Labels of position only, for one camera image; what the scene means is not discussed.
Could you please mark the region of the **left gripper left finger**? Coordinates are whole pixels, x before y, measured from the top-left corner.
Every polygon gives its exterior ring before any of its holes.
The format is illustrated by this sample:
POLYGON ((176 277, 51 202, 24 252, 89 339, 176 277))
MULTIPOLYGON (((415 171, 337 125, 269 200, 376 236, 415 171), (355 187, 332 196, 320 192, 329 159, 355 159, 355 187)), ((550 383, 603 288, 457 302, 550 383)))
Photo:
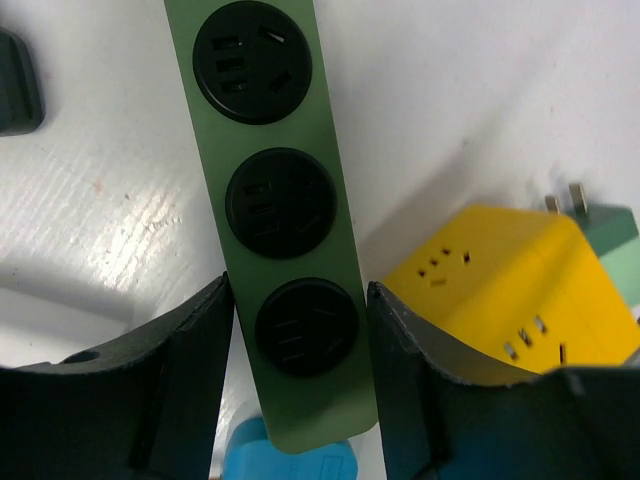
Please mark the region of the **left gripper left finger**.
POLYGON ((64 361, 1 372, 5 479, 205 479, 232 336, 221 276, 64 361))

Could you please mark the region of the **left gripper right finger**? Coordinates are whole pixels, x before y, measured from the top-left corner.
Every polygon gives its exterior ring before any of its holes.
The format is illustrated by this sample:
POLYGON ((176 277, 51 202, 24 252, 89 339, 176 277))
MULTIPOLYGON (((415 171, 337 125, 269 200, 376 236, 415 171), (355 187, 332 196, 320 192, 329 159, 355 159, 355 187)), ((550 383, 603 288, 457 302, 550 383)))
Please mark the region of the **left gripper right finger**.
POLYGON ((639 370, 526 378, 372 282, 367 319, 390 479, 635 479, 639 370))

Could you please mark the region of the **green power strip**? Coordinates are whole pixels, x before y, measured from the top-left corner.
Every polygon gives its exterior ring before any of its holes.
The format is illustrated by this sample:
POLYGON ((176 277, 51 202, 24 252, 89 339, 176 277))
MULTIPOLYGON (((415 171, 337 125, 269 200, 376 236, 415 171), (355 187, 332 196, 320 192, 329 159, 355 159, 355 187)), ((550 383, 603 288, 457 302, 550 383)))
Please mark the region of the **green power strip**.
POLYGON ((310 1, 165 5, 272 443, 369 430, 365 296, 310 1))

